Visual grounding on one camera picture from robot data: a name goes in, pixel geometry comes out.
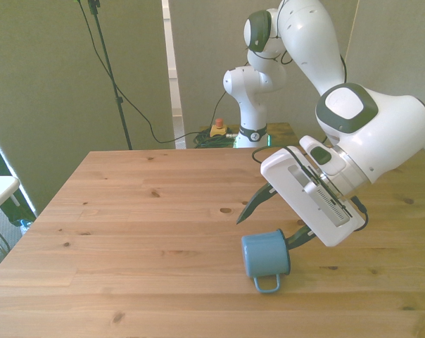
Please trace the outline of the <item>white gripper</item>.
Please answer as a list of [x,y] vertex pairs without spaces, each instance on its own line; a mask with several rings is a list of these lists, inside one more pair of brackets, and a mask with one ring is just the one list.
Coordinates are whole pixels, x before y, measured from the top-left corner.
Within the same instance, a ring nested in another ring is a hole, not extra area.
[[326,246],[335,246],[363,227],[364,218],[349,200],[340,196],[325,174],[313,168],[294,146],[266,158],[260,172],[268,183],[250,198],[237,224],[278,193],[305,223],[295,234],[285,238],[288,251],[315,237]]

